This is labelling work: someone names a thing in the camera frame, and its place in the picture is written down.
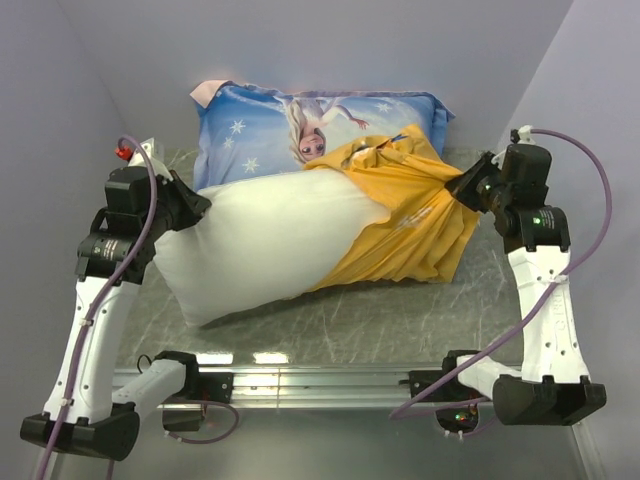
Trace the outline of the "yellow Mickey Mouse pillowcase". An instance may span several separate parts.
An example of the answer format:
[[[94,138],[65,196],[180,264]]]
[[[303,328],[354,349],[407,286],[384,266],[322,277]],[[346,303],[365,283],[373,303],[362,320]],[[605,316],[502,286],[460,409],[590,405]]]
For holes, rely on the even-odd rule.
[[[387,210],[368,225],[317,289],[362,281],[449,283],[479,221],[446,189],[446,164],[417,124],[394,137],[364,136],[306,164],[347,177]]]

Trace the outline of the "white pillow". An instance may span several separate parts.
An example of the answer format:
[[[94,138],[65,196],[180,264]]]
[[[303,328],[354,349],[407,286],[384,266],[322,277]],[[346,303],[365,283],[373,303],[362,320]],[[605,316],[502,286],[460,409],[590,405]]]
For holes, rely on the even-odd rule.
[[[332,169],[262,176],[200,194],[211,202],[204,217],[165,233],[154,257],[190,327],[312,290],[366,227],[389,216]]]

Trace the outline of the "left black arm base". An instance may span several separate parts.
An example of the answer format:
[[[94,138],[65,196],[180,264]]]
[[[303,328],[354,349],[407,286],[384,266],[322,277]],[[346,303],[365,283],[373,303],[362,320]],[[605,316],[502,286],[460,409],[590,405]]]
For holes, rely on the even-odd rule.
[[[234,374],[214,372],[201,374],[196,386],[186,393],[170,397],[161,407],[164,433],[178,442],[208,445],[220,442],[235,432],[240,423],[238,410],[231,405]],[[228,413],[230,424],[211,438],[189,438],[187,434],[200,434],[204,427],[215,429],[208,423],[209,414],[216,409]]]

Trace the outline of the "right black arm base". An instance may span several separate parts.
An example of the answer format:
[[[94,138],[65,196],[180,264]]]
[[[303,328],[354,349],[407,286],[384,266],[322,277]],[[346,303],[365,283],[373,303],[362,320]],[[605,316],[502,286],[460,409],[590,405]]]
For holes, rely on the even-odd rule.
[[[412,370],[405,379],[398,381],[398,385],[407,387],[410,397],[414,397],[442,376],[442,370]],[[426,396],[423,402],[449,404],[480,397],[481,394],[476,390],[460,384],[457,380],[451,380]],[[435,412],[435,418],[437,425],[446,435],[454,434],[461,437],[471,434],[479,426],[479,409],[476,403],[465,404],[438,410]]]

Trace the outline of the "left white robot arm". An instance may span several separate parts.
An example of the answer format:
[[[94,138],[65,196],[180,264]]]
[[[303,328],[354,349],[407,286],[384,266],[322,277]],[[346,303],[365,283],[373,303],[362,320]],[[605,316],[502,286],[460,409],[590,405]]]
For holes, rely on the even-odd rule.
[[[57,452],[112,461],[132,451],[142,421],[166,400],[195,399],[195,355],[163,351],[119,391],[112,382],[124,323],[165,233],[195,226],[210,207],[174,171],[114,170],[106,206],[79,244],[72,330],[54,388],[41,413],[25,418],[23,440]]]

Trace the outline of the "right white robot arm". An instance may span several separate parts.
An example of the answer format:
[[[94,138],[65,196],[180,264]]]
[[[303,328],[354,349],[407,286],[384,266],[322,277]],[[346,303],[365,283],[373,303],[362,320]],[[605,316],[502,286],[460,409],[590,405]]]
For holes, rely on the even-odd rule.
[[[551,162],[540,146],[512,144],[501,161],[485,153],[446,185],[461,204],[494,217],[516,281],[523,360],[513,369],[487,351],[452,351],[440,385],[451,399],[473,390],[487,397],[504,425],[572,426],[607,401],[579,347],[567,272],[568,221],[546,202]]]

